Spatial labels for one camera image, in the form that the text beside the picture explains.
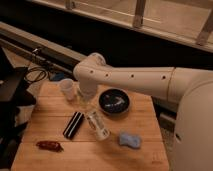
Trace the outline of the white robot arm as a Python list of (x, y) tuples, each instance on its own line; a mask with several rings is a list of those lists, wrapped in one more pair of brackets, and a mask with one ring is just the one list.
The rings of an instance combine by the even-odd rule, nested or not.
[(176, 104), (172, 171), (213, 171), (213, 70), (115, 68), (101, 54), (92, 53), (73, 73), (87, 99), (102, 84)]

